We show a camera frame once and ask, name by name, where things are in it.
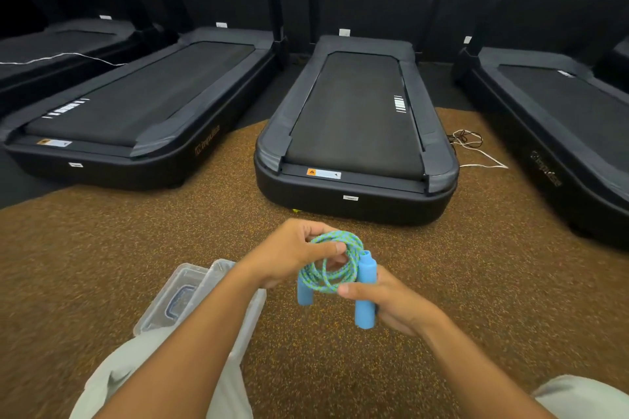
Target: forearm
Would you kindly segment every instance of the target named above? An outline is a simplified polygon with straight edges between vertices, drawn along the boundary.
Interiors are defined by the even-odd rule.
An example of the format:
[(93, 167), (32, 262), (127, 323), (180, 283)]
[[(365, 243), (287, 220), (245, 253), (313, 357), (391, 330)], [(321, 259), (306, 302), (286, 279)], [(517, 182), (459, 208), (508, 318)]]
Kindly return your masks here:
[(420, 334), (443, 368), (471, 418), (551, 419), (554, 416), (518, 387), (441, 311)]
[(204, 418), (258, 288), (237, 264), (117, 391), (98, 419)]

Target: hand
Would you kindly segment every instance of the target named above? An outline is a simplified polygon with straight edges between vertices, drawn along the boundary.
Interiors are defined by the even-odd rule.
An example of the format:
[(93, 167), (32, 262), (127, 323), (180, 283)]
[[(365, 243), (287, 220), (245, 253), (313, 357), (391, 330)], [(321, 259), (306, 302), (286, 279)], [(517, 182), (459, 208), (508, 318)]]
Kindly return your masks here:
[(347, 262), (347, 246), (340, 241), (310, 243), (310, 240), (335, 230), (338, 229), (322, 222), (287, 220), (239, 264), (248, 265), (261, 288), (273, 288), (307, 264), (324, 258), (328, 259), (326, 268), (333, 270)]
[(369, 300), (378, 305), (378, 318), (389, 327), (411, 336), (420, 335), (423, 328), (441, 311), (435, 304), (415, 293), (386, 268), (378, 265), (378, 281), (344, 283), (338, 294), (352, 300)]

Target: treadmill belt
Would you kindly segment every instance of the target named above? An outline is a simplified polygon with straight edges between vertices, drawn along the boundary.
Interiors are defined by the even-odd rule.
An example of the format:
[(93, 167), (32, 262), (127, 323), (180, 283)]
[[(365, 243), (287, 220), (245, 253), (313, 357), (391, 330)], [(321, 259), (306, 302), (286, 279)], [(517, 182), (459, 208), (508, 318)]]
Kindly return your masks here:
[(415, 180), (424, 173), (402, 76), (390, 56), (329, 55), (291, 137), (286, 160), (293, 164)]
[(245, 59), (246, 44), (198, 42), (96, 89), (84, 104), (27, 125), (34, 136), (133, 147), (153, 124), (165, 121)]
[[(107, 41), (115, 38), (114, 33), (97, 33), (90, 31), (42, 31), (25, 36), (9, 38), (0, 42), (0, 61), (24, 63), (32, 59), (54, 56), (60, 52), (89, 53), (101, 48)], [(25, 73), (39, 68), (45, 63), (65, 61), (62, 56), (51, 61), (40, 61), (30, 65), (0, 65), (0, 79)]]
[(629, 105), (557, 70), (499, 66), (498, 70), (549, 115), (617, 169), (629, 171)]

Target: brown speckled flooring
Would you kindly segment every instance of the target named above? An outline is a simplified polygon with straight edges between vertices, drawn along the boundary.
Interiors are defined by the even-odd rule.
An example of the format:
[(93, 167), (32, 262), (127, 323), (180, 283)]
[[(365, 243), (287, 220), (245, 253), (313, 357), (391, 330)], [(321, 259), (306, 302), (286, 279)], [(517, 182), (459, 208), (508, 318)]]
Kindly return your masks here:
[[(483, 133), (513, 168), (462, 169), (445, 214), (424, 228), (323, 219), (358, 234), (525, 389), (568, 373), (629, 392), (629, 255), (576, 238), (477, 113), (439, 114), (449, 132)], [(72, 187), (0, 210), (3, 417), (67, 417), (178, 264), (237, 260), (294, 215), (257, 190), (261, 128), (227, 136), (179, 190)], [(303, 311), (293, 283), (269, 291), (242, 369), (256, 418), (459, 412), (421, 341), (357, 329), (336, 297)]]

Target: white cable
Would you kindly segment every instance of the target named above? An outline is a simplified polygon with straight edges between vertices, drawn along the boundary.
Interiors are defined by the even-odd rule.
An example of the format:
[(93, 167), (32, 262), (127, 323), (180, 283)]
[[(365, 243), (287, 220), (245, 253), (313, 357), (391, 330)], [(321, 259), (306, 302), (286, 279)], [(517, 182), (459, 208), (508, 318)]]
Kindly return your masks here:
[(86, 54), (81, 54), (80, 52), (60, 52), (59, 54), (56, 54), (55, 56), (40, 57), (38, 59), (31, 59), (30, 61), (26, 61), (24, 63), (17, 63), (17, 62), (14, 62), (14, 61), (10, 61), (10, 62), (0, 61), (0, 65), (24, 66), (24, 65), (30, 65), (32, 63), (37, 63), (39, 61), (49, 61), (49, 60), (55, 59), (56, 57), (59, 57), (59, 56), (72, 56), (72, 55), (88, 57), (88, 58), (93, 59), (95, 61), (102, 61), (104, 63), (107, 63), (110, 66), (124, 66), (126, 64), (126, 63), (119, 63), (119, 64), (110, 63), (109, 61), (105, 61), (104, 59), (100, 59), (99, 57), (91, 57), (91, 56), (88, 56)]
[[(474, 137), (478, 137), (478, 141), (469, 141), (469, 142), (463, 142), (461, 139), (459, 139), (457, 136), (467, 136), (471, 134)], [(502, 162), (500, 162), (497, 159), (494, 159), (492, 156), (490, 156), (488, 153), (481, 151), (480, 149), (476, 148), (476, 147), (470, 147), (470, 145), (472, 144), (477, 144), (478, 146), (483, 144), (483, 138), (480, 137), (478, 134), (476, 134), (475, 132), (471, 132), (470, 130), (466, 130), (466, 129), (459, 129), (459, 130), (455, 130), (452, 133), (452, 137), (453, 140), (450, 142), (450, 144), (458, 144), (460, 146), (465, 147), (465, 149), (469, 149), (470, 151), (478, 151), (481, 154), (483, 154), (485, 157), (492, 159), (492, 161), (494, 161), (496, 163), (496, 165), (483, 165), (483, 164), (465, 164), (465, 165), (460, 165), (460, 167), (485, 167), (486, 169), (494, 169), (496, 167), (498, 167), (499, 169), (508, 169), (508, 167), (503, 164)]]

